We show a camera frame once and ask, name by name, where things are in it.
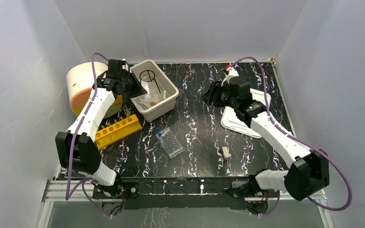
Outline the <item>white bin lid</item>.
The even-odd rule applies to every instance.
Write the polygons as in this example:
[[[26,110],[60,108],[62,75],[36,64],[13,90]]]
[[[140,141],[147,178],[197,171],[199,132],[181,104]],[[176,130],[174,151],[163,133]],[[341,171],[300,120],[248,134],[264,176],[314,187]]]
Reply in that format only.
[[[250,92],[252,94],[253,100],[259,101],[263,105],[266,105],[266,103],[270,104],[271,102],[270,94],[266,93],[267,102],[265,102],[264,91],[251,88]],[[236,111],[233,108],[227,106],[224,108],[222,114],[221,126],[226,130],[250,136],[254,139],[260,139],[262,138],[262,136],[249,127],[251,118],[252,116],[245,112],[243,112],[243,117],[238,117]]]

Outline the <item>beige plastic bin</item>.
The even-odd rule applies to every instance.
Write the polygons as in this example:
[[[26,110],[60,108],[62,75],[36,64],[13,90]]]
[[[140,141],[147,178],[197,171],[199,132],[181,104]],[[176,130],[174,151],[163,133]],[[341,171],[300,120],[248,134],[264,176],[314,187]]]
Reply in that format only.
[[[144,95],[131,98],[135,108],[147,122],[152,122],[175,108],[179,90],[153,60],[136,64],[131,70],[147,91]]]

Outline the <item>yellow test tube rack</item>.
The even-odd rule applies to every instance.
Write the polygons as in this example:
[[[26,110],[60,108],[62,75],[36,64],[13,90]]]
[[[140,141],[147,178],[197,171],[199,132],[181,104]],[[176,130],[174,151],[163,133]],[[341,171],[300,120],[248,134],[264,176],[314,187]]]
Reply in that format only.
[[[112,125],[99,129],[95,136],[95,144],[101,150],[141,129],[142,126],[134,114]]]

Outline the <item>clear acrylic tube rack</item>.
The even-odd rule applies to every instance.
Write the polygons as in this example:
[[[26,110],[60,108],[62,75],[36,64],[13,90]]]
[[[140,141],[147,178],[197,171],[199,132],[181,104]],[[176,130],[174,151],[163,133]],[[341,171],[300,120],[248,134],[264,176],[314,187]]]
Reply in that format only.
[[[184,151],[183,146],[169,127],[160,131],[163,131],[163,136],[158,137],[156,134],[156,138],[160,142],[161,147],[164,149],[169,159],[176,157]]]

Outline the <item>white paper packet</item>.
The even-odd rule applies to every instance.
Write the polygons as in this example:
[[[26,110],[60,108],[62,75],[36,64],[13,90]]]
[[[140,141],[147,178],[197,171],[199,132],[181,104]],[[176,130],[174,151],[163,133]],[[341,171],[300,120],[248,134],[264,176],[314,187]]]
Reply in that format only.
[[[142,87],[147,91],[144,99],[159,102],[160,90],[154,80],[150,82],[142,81]]]

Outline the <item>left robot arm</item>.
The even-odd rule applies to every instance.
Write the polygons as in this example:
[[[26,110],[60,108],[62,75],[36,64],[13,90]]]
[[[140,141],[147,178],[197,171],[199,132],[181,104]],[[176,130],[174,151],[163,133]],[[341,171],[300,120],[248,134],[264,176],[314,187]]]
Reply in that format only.
[[[118,95],[132,98],[146,91],[125,59],[79,64],[66,80],[70,104],[79,112],[73,124],[55,137],[60,164],[68,173],[76,171],[96,180],[110,197],[117,198],[123,185],[116,181],[117,173],[102,162],[96,133]]]

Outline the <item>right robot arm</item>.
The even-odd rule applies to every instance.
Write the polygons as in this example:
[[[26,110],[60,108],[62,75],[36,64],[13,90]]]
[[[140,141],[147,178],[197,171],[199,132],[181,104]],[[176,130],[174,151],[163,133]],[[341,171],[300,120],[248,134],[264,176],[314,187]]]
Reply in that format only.
[[[267,190],[285,191],[296,200],[303,200],[330,183],[329,165],[325,154],[291,139],[291,133],[278,130],[280,125],[266,110],[266,101],[254,98],[250,83],[244,76],[229,82],[212,82],[201,96],[213,107],[230,107],[237,118],[265,139],[281,156],[289,170],[260,170],[249,179],[249,192],[262,196]]]

